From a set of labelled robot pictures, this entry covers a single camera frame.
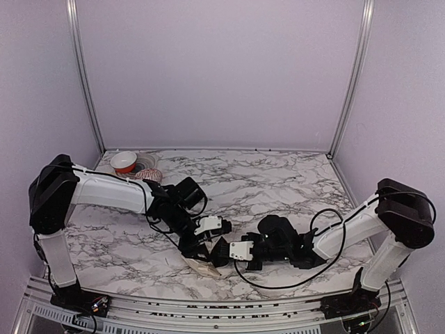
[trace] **white marble surface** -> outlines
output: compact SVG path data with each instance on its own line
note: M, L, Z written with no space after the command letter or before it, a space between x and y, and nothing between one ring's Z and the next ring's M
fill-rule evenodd
M112 171L107 152L97 170ZM257 231L267 214L287 217L298 232L307 232L310 218L333 207L346 213L350 203L322 154L255 151L165 150L151 152L164 175L163 184L191 176L209 197L206 214L230 220L227 241ZM321 217L317 226L331 218ZM274 299L334 292L352 287L358 268L371 256L367 241L346 249L337 264L302 287L264 290L243 282L230 264L219 268L219 279L199 276L162 235L153 232L143 216L79 205L66 235L72 261L84 287L105 292L165 299ZM290 285L314 275L285 262L268 263L246 276L262 285Z

